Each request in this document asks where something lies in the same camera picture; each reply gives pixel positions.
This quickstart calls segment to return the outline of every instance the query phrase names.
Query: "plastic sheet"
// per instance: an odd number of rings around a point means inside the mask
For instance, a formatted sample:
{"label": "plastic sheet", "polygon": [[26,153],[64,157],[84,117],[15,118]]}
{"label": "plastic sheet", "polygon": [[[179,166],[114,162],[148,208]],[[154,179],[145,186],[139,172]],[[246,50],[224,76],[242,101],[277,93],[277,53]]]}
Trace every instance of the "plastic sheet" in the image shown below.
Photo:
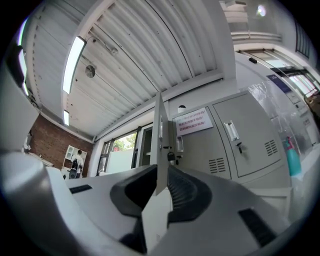
{"label": "plastic sheet", "polygon": [[248,90],[260,103],[277,130],[284,149],[289,136],[300,156],[300,160],[312,150],[312,143],[306,127],[290,99],[271,81],[253,84],[241,91]]}

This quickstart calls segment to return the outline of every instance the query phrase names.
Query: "white sign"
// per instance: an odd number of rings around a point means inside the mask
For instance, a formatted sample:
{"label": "white sign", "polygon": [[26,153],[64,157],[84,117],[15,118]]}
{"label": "white sign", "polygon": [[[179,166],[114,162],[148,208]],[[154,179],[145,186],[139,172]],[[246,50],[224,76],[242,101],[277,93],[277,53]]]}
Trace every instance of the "white sign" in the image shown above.
{"label": "white sign", "polygon": [[213,127],[206,108],[184,114],[175,119],[176,134],[182,136]]}

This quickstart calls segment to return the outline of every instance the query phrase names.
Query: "ceiling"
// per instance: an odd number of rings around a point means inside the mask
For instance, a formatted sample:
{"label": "ceiling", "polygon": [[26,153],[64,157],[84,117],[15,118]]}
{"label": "ceiling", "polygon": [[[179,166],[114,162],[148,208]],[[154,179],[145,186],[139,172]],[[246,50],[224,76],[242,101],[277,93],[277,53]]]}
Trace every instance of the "ceiling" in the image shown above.
{"label": "ceiling", "polygon": [[[31,19],[28,86],[38,104],[62,118],[68,51],[94,0],[54,0]],[[214,42],[195,4],[116,0],[92,24],[67,98],[70,126],[96,136],[137,106],[186,80],[216,70]],[[95,76],[85,69],[92,65]]]}

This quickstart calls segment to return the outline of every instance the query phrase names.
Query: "person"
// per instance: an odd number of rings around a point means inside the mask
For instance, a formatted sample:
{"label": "person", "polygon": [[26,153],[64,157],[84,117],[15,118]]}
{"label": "person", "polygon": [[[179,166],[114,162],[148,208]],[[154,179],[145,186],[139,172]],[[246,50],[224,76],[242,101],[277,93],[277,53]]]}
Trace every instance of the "person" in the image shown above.
{"label": "person", "polygon": [[77,163],[77,167],[76,167],[76,179],[80,178],[80,174],[81,174],[81,169],[83,168],[84,166],[84,160],[82,159],[81,157],[81,154],[82,154],[82,151],[79,149],[78,150],[78,154],[77,155],[73,155],[71,157],[71,162],[72,162],[72,167],[74,165],[74,162],[76,160],[76,163]]}

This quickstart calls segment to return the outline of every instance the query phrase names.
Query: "sign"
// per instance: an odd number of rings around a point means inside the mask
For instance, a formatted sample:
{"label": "sign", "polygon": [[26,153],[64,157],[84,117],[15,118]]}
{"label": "sign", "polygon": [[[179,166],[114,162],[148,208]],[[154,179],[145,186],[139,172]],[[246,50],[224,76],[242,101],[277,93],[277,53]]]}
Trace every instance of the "sign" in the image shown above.
{"label": "sign", "polygon": [[206,108],[184,114],[175,119],[176,134],[182,136],[213,127]]}
{"label": "sign", "polygon": [[291,89],[284,83],[284,81],[278,78],[275,74],[270,74],[266,77],[269,78],[272,82],[274,82],[275,85],[278,86],[279,89],[283,91],[285,94],[291,92]]}

